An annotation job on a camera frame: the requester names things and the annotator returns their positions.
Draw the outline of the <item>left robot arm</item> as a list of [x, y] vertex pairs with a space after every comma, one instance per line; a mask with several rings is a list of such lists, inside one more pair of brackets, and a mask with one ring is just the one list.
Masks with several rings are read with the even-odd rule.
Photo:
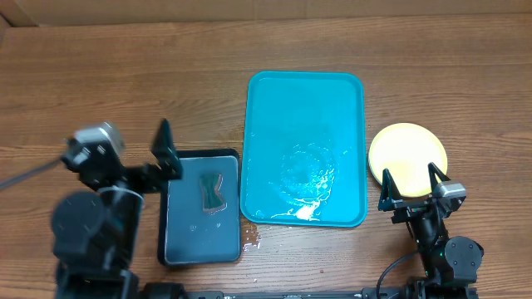
[[61, 161], [88, 189], [67, 195], [52, 213], [57, 298], [187, 296], [179, 283], [140, 287], [130, 270], [145, 195], [165, 193], [183, 173], [168, 120], [160, 122], [151, 146], [156, 164], [126, 167], [124, 148], [108, 122], [78, 130], [67, 141]]

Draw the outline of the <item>green scrubbing sponge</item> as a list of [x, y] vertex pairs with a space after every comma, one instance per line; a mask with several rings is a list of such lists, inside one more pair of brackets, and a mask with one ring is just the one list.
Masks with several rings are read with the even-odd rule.
[[220, 193], [223, 176], [220, 173], [206, 173], [199, 177], [199, 187], [202, 197], [202, 208], [205, 213], [217, 213], [226, 207], [226, 202]]

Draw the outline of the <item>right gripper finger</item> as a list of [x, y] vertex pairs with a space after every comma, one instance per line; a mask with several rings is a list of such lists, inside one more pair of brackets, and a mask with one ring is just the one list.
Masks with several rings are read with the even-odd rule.
[[379, 198], [379, 210], [395, 210], [403, 204], [403, 198], [393, 180], [389, 169], [382, 171], [382, 191]]
[[428, 173], [431, 184], [431, 191], [434, 191], [439, 183], [451, 180], [433, 162], [430, 162], [428, 164]]

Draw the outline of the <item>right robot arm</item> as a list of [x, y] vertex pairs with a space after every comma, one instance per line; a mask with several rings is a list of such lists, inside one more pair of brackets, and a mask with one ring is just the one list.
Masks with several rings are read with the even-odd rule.
[[[466, 199], [465, 187], [433, 163], [428, 164], [431, 192], [424, 199], [405, 200], [388, 169], [382, 171], [380, 211], [392, 211], [394, 224], [404, 223], [416, 242], [416, 250], [398, 258], [379, 279], [371, 298], [477, 298], [470, 285], [484, 256], [476, 241], [448, 235], [444, 220], [457, 211]], [[411, 277], [404, 287], [382, 289], [386, 275], [397, 265], [418, 255], [425, 269], [424, 277]]]

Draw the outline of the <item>yellow-green plate top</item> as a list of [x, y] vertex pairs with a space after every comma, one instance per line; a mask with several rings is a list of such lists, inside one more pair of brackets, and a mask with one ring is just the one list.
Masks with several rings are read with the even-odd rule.
[[428, 164], [442, 172], [448, 169], [446, 150], [428, 129], [412, 124], [397, 123], [379, 131], [373, 138], [368, 155], [369, 168], [378, 183], [383, 170], [388, 169], [400, 194], [408, 198], [431, 192]]

